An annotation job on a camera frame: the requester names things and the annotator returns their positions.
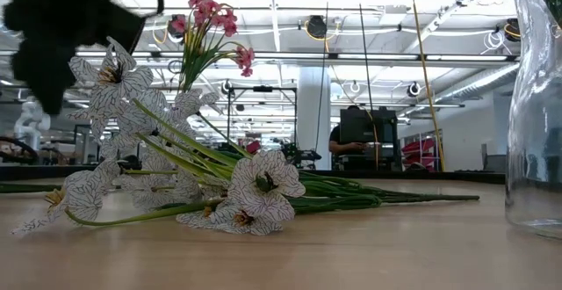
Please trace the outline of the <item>black workstation frame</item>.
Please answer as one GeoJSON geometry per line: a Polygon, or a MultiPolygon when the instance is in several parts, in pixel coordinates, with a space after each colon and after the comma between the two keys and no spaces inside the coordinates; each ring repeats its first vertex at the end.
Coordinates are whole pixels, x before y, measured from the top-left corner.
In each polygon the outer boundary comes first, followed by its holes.
{"type": "Polygon", "coordinates": [[[74,144],[76,164],[88,164],[91,155],[90,125],[77,124],[74,127],[74,144]]]}

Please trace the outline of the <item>pink artificial flower bunch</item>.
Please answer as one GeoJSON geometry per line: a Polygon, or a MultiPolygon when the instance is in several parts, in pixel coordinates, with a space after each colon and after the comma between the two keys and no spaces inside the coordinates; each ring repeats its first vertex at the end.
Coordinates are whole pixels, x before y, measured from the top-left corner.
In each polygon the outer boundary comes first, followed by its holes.
{"type": "Polygon", "coordinates": [[[214,0],[190,0],[189,6],[191,12],[184,22],[181,92],[189,91],[204,70],[220,60],[230,60],[242,76],[252,76],[253,48],[232,39],[238,33],[234,8],[214,0]]]}

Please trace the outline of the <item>black aluminium table frame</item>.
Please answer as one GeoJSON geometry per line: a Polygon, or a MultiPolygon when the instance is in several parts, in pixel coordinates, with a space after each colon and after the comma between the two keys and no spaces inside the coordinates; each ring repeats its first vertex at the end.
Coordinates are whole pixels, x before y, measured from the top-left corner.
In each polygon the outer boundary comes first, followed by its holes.
{"type": "MultiPolygon", "coordinates": [[[[94,170],[95,165],[0,165],[0,181],[16,181],[39,178],[63,178],[80,170],[94,170]]],[[[300,174],[323,177],[356,179],[416,179],[416,180],[453,180],[468,181],[494,185],[505,184],[504,173],[493,172],[429,172],[429,171],[387,171],[387,170],[300,170],[300,174]]]]}

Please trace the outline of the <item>person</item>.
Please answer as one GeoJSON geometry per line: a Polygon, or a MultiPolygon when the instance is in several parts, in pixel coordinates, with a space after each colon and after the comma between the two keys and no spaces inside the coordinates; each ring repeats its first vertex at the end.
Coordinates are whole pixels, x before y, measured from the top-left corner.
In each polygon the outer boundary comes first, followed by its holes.
{"type": "Polygon", "coordinates": [[[363,154],[368,144],[364,142],[342,142],[340,125],[335,126],[329,136],[328,149],[334,156],[363,154]]]}

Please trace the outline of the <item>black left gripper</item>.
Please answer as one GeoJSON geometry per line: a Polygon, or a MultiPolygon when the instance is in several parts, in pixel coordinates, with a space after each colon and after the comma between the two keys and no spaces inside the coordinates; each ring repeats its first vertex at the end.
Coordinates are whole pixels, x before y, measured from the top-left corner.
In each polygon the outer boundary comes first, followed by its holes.
{"type": "Polygon", "coordinates": [[[25,82],[47,114],[59,114],[64,92],[76,78],[68,63],[78,46],[107,46],[113,38],[125,48],[134,48],[145,18],[115,0],[9,0],[4,16],[35,18],[56,33],[67,46],[20,46],[11,57],[16,80],[25,82]]]}

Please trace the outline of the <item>white artificial flower bunch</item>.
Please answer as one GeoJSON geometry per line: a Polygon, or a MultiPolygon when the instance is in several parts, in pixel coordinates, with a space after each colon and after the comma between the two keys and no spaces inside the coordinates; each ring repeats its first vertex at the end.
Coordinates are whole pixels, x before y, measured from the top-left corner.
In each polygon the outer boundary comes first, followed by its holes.
{"type": "Polygon", "coordinates": [[[76,55],[69,67],[91,88],[89,103],[73,112],[100,142],[94,170],[67,176],[46,194],[47,210],[20,225],[27,233],[61,217],[97,226],[104,199],[118,188],[143,221],[174,217],[192,228],[265,236],[301,214],[433,202],[433,194],[398,192],[344,178],[300,174],[283,152],[245,149],[225,154],[197,140],[189,118],[213,104],[213,93],[178,93],[173,103],[152,88],[153,75],[111,40],[99,67],[76,55]]]}

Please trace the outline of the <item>white pillar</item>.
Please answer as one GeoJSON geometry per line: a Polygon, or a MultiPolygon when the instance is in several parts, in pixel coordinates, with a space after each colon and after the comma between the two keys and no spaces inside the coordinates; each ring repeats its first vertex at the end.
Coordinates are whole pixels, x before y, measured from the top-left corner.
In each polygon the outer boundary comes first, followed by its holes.
{"type": "Polygon", "coordinates": [[[321,159],[316,161],[317,170],[331,168],[328,149],[331,133],[330,79],[322,67],[299,69],[297,87],[297,129],[300,149],[313,149],[321,159]]]}

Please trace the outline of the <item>clear glass vase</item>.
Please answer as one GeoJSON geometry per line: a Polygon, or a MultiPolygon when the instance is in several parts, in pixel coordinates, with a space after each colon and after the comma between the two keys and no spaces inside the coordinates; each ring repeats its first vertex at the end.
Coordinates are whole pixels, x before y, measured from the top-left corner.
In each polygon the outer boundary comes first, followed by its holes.
{"type": "Polygon", "coordinates": [[[562,0],[515,0],[521,60],[510,104],[505,214],[562,240],[562,0]]]}

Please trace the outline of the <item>red storage bins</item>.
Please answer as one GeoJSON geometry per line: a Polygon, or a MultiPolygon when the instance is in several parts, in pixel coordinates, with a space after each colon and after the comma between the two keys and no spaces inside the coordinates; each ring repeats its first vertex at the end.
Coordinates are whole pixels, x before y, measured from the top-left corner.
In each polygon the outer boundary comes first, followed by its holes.
{"type": "Polygon", "coordinates": [[[422,138],[409,142],[401,148],[402,165],[405,169],[421,168],[439,171],[439,154],[434,138],[422,138]]]}

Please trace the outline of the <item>black computer case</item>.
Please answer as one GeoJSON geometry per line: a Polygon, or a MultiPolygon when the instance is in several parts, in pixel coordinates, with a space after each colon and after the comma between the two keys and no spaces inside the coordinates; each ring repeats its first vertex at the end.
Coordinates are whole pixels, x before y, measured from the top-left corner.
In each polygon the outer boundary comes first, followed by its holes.
{"type": "Polygon", "coordinates": [[[340,113],[340,140],[343,142],[394,143],[397,138],[395,111],[349,110],[340,113]]]}

